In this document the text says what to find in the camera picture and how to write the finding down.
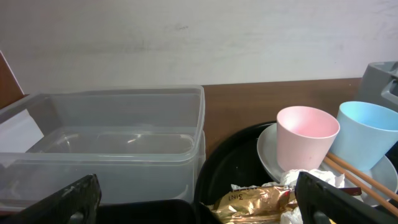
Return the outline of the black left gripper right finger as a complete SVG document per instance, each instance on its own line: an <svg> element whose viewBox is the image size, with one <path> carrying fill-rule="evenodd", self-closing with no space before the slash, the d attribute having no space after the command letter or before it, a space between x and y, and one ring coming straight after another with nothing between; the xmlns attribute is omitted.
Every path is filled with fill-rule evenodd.
<svg viewBox="0 0 398 224"><path fill-rule="evenodd" d="M304 224L397 224L391 215L372 208L346 192L309 174L300 172L295 198Z"/></svg>

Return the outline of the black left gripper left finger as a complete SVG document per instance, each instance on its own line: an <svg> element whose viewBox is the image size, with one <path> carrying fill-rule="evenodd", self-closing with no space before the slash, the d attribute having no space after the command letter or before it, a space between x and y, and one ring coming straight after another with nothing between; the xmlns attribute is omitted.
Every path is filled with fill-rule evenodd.
<svg viewBox="0 0 398 224"><path fill-rule="evenodd" d="M101 188L95 174L88 174L1 223L95 223Z"/></svg>

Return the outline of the white tissue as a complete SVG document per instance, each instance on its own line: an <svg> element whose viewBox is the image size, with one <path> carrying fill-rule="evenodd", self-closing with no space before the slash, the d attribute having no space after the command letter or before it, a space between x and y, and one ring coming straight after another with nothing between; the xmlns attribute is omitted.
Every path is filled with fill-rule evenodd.
<svg viewBox="0 0 398 224"><path fill-rule="evenodd" d="M295 186L299 173L300 172L308 172L313 176L321 179L322 181L336 187L343 188L345 186L345 175L341 174L340 176L334 175L331 171L321 171L318 169L312 170L302 170L302 169L294 169L287 172L284 172L281 176L281 180L279 183L277 182L268 182L262 184L262 187L270 187L270 186L280 186L280 185L288 185ZM299 208L293 209L291 212L284 212L282 214L282 218L280 219L280 224L302 224L302 216Z"/></svg>

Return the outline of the gold brown snack wrapper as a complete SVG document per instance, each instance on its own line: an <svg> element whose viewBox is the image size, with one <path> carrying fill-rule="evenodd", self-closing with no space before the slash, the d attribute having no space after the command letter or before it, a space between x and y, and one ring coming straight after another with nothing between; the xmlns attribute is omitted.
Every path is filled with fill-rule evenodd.
<svg viewBox="0 0 398 224"><path fill-rule="evenodd" d="M221 223L303 223L295 188L285 185L236 189L207 208Z"/></svg>

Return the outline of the pink plastic cup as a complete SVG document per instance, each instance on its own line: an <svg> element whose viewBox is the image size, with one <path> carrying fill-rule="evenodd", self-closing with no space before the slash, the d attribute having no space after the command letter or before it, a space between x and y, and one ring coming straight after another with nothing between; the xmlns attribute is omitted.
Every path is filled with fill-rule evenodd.
<svg viewBox="0 0 398 224"><path fill-rule="evenodd" d="M308 106L277 114L277 163L284 171L319 168L340 131L335 117Z"/></svg>

